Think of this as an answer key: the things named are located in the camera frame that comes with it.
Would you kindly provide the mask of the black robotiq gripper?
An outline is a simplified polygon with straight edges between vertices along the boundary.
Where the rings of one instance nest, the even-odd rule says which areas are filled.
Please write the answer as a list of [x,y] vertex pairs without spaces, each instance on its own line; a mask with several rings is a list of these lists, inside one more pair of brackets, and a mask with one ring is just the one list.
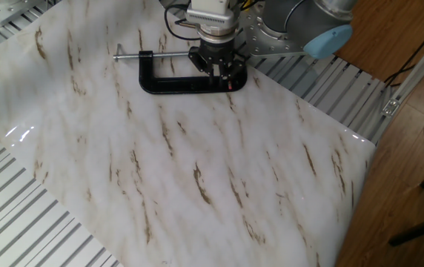
[[221,80],[232,81],[244,69],[245,61],[235,59],[233,52],[234,40],[215,44],[200,40],[199,47],[192,47],[188,52],[188,58],[199,72],[208,75],[208,84],[213,84],[213,64],[219,64],[219,76]]

